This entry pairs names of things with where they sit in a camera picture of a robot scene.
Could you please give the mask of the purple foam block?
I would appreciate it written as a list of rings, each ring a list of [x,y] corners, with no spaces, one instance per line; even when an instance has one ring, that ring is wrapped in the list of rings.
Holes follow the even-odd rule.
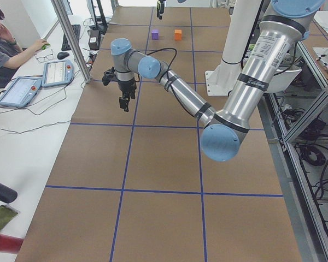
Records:
[[[151,39],[152,40],[159,40],[160,39],[160,31],[158,29],[151,30]]]

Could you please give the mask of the orange foam block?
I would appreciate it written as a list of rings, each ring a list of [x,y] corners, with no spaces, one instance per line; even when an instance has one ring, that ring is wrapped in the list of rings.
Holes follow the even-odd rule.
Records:
[[[175,29],[174,30],[174,40],[175,41],[182,40],[182,30],[180,30],[180,29]]]

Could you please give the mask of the black monitor stand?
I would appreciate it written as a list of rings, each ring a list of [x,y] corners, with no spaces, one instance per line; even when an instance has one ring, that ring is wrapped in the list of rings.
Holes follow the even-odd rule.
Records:
[[[108,29],[108,24],[104,16],[102,4],[100,0],[91,1],[92,5],[92,30],[98,30],[102,35],[105,35]]]

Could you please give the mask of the black power adapter box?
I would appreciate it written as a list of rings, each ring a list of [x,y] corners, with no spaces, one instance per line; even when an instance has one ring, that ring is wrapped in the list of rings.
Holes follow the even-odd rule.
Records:
[[[99,30],[89,30],[89,48],[90,50],[99,50],[101,35]]]

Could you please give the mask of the far teach pendant tablet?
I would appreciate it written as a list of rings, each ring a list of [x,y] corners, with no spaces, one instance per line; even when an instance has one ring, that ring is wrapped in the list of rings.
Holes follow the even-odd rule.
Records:
[[[70,60],[46,62],[42,76],[42,87],[66,85],[74,78],[74,67]]]

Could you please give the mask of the teach pendant tablet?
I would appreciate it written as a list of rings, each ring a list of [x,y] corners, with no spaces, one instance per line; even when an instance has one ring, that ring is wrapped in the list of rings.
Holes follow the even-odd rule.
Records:
[[[31,102],[42,86],[42,78],[18,77],[0,95],[0,106],[23,108]]]
[[[74,67],[70,60],[46,62],[42,76],[42,87],[66,85],[74,78]]]

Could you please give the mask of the black computer mouse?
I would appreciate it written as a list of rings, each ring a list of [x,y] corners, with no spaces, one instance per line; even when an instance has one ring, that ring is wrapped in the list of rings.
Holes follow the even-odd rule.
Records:
[[[57,59],[62,60],[69,56],[68,52],[61,51],[57,54]]]

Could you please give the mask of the eyeglasses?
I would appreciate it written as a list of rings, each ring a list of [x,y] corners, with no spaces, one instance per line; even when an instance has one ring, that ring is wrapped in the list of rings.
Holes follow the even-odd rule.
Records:
[[[44,63],[47,61],[51,61],[54,59],[54,51],[52,49],[50,49],[49,51],[47,51],[46,53],[43,53],[43,54],[36,53],[34,55],[34,57],[38,63]]]

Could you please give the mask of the near teach pendant tablet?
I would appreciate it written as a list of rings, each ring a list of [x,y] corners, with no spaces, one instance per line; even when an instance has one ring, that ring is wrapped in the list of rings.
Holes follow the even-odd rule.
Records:
[[[0,106],[23,108],[31,102],[42,86],[42,78],[18,77],[0,95]]]

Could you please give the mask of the seated person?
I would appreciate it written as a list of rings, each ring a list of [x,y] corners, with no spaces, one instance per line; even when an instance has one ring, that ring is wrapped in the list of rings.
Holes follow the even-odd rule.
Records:
[[[23,50],[10,30],[1,23],[5,16],[0,9],[0,88],[4,88],[16,71],[43,46],[48,45],[45,39],[36,40],[32,46]]]

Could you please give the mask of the white chair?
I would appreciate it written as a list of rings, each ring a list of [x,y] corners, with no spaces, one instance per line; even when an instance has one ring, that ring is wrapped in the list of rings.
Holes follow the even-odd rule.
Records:
[[[289,70],[275,75],[269,83],[266,93],[278,93],[285,91],[302,69],[296,65],[293,65]]]

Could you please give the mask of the black water bottle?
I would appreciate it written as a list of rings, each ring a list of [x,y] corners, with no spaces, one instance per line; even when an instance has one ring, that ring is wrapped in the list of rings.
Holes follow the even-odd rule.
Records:
[[[17,192],[0,183],[0,201],[6,204],[12,203],[17,198]]]

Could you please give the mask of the green cloth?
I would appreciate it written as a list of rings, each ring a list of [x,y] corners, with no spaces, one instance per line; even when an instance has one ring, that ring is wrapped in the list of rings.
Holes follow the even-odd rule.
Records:
[[[0,231],[18,214],[8,206],[0,206]]]

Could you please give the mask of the red bottle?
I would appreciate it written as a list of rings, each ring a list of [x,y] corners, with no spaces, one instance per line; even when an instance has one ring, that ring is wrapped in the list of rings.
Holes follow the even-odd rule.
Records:
[[[18,254],[24,239],[0,234],[0,252]]]

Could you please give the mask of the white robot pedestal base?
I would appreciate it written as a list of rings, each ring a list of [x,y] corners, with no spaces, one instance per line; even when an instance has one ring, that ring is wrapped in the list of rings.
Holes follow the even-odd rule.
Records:
[[[236,1],[220,64],[206,71],[209,96],[227,96],[242,71],[243,61],[257,22],[262,18],[269,1]]]

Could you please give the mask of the aluminium frame post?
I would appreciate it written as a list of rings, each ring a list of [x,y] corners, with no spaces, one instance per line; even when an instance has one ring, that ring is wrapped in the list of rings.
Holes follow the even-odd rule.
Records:
[[[65,11],[64,4],[61,0],[51,0],[51,3],[52,6],[54,7],[54,11],[60,22],[62,30],[68,39],[69,45],[74,55],[74,59],[79,67],[79,70],[84,78],[84,81],[86,84],[88,84],[91,81],[91,75],[86,66],[82,51],[79,47],[79,42],[76,36],[74,35],[74,31],[72,29],[72,25],[70,23],[68,15]]]

